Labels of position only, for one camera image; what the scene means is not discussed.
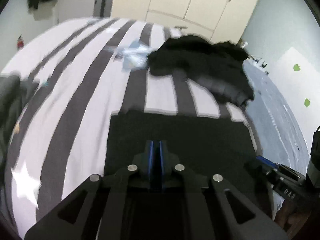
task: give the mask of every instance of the star pattern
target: star pattern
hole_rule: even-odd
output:
[[[19,130],[20,130],[20,125],[19,123],[17,123],[16,126],[14,127],[13,134],[18,134]]]
[[[12,177],[17,184],[17,197],[26,197],[33,205],[38,208],[35,191],[41,187],[41,182],[30,177],[27,165],[24,162],[20,171],[11,169]]]

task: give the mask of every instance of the metal screw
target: metal screw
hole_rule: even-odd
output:
[[[220,174],[214,174],[212,176],[213,180],[216,181],[216,182],[220,182],[223,180],[223,177],[220,175]]]
[[[182,164],[177,164],[175,167],[176,171],[183,171],[184,170],[184,166]]]
[[[128,170],[129,171],[136,171],[137,169],[138,169],[137,165],[131,164],[131,165],[128,166]]]
[[[100,179],[100,176],[98,174],[92,174],[89,179],[90,181],[95,182]]]

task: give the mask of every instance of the wardrobe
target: wardrobe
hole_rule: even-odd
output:
[[[258,0],[113,0],[112,17],[175,27],[211,42],[237,43]]]

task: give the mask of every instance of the leaf sticker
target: leaf sticker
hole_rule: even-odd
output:
[[[301,68],[300,68],[300,66],[298,64],[296,64],[296,65],[293,66],[293,70],[294,71],[300,71]]]
[[[310,106],[311,102],[310,102],[310,99],[306,98],[306,100],[304,100],[304,105],[306,107]]]

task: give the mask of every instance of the fire extinguisher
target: fire extinguisher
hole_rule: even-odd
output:
[[[22,39],[22,35],[20,35],[20,37],[18,38],[18,42],[17,42],[17,49],[22,49],[24,46],[24,42],[23,42],[23,39]]]

